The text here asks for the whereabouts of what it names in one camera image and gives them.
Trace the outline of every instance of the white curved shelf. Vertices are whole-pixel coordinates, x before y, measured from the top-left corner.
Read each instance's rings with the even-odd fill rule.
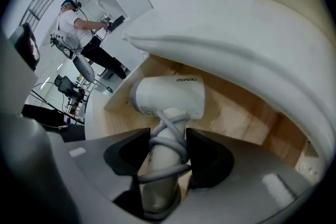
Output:
[[[333,159],[336,51],[293,10],[271,0],[203,0],[147,12],[127,39],[260,96],[293,120],[327,163]]]

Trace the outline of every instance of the desk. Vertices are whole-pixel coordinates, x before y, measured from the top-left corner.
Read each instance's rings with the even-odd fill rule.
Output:
[[[109,55],[117,58],[129,70],[133,70],[140,65],[148,56],[148,53],[135,48],[128,41],[123,40],[123,32],[132,23],[132,20],[127,18],[113,32],[106,35],[100,47],[103,48]],[[104,38],[106,32],[104,29],[97,31],[100,38]]]

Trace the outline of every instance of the wooden panel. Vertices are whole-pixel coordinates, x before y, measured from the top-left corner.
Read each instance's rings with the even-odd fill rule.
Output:
[[[197,74],[205,84],[206,106],[201,120],[189,127],[208,130],[261,145],[277,112],[256,95],[210,73],[183,66],[177,74]]]
[[[300,129],[287,117],[279,116],[263,142],[263,147],[295,167],[306,143],[307,138]]]
[[[215,75],[150,56],[118,87],[106,105],[106,124],[109,134],[142,127],[154,128],[159,119],[137,112],[129,103],[134,83],[144,77],[173,74],[197,74],[205,85],[206,106],[201,120],[189,121],[187,127],[216,132],[263,145],[280,159],[295,166],[306,138],[286,117],[245,89]]]

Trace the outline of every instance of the office chair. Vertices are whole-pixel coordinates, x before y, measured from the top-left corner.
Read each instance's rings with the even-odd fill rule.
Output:
[[[59,92],[64,93],[65,96],[75,101],[74,105],[78,105],[79,102],[83,101],[85,90],[74,85],[67,76],[61,77],[58,75],[54,83]]]

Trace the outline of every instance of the man's arm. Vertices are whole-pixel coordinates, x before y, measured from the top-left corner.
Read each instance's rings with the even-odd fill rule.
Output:
[[[82,30],[92,30],[92,29],[100,29],[102,27],[106,27],[106,23],[101,23],[101,22],[91,22],[89,20],[82,20],[80,18],[77,18],[74,21],[74,26],[82,29]]]

